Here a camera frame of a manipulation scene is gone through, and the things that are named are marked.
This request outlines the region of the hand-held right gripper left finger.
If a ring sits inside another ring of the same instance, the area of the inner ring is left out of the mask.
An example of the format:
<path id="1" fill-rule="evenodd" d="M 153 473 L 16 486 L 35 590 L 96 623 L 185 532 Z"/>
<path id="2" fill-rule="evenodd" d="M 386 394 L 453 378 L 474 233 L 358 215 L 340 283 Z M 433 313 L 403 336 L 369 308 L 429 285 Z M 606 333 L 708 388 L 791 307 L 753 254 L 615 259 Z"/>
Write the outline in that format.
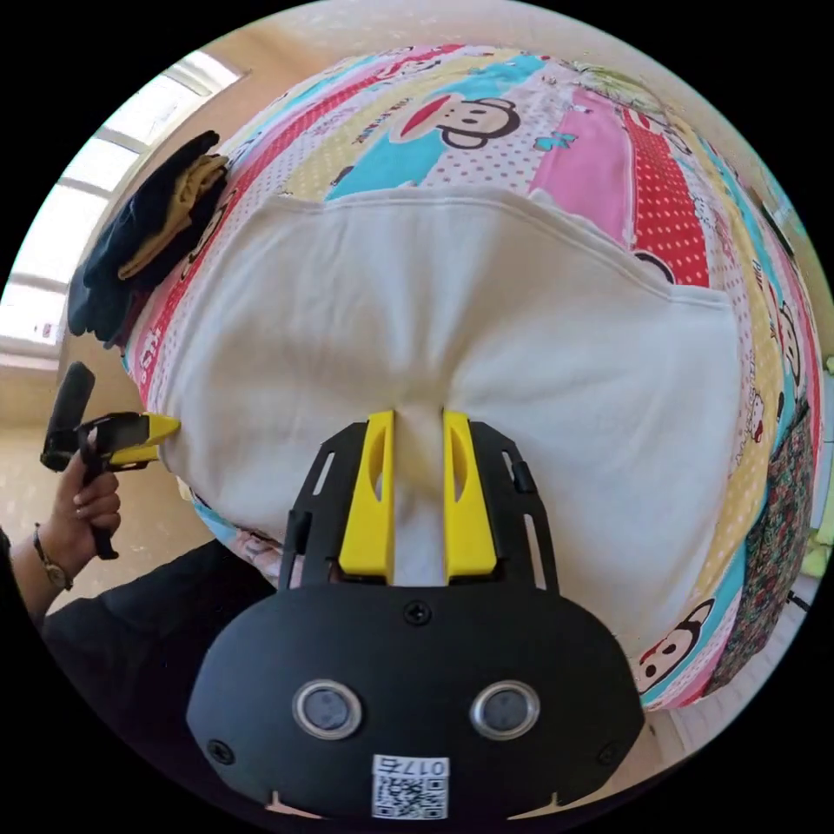
<path id="1" fill-rule="evenodd" d="M 371 414 L 338 564 L 352 579 L 389 584 L 394 577 L 394 411 Z"/>

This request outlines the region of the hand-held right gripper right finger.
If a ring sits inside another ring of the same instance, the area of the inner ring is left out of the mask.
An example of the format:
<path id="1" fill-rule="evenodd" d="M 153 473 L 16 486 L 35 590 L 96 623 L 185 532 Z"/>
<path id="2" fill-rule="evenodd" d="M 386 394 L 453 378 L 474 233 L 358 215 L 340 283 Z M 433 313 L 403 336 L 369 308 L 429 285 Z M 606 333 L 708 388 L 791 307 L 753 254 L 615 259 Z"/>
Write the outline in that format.
<path id="1" fill-rule="evenodd" d="M 467 416 L 444 411 L 442 438 L 445 581 L 488 577 L 497 556 Z"/>

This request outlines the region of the person's left hand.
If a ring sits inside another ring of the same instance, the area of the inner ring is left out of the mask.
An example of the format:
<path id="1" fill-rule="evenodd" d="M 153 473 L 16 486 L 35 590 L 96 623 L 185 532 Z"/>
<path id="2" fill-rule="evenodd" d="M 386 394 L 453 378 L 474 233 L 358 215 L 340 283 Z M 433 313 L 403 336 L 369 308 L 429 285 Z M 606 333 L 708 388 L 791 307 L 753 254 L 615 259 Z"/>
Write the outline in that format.
<path id="1" fill-rule="evenodd" d="M 86 483 L 86 475 L 76 453 L 59 478 L 50 515 L 38 533 L 47 557 L 72 576 L 97 556 L 93 532 L 114 533 L 121 523 L 117 477 L 105 472 Z"/>

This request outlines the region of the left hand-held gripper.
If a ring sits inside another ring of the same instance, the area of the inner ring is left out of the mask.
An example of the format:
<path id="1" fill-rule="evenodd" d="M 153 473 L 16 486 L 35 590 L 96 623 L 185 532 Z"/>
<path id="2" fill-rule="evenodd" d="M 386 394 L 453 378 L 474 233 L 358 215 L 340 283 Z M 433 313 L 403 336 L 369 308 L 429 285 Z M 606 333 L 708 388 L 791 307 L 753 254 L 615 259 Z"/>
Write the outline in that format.
<path id="1" fill-rule="evenodd" d="M 105 471 L 143 470 L 159 460 L 159 446 L 181 427 L 179 420 L 164 414 L 146 412 L 113 413 L 77 427 L 76 438 L 85 467 L 86 487 Z M 102 560 L 118 557 L 111 533 L 89 525 L 96 556 Z"/>

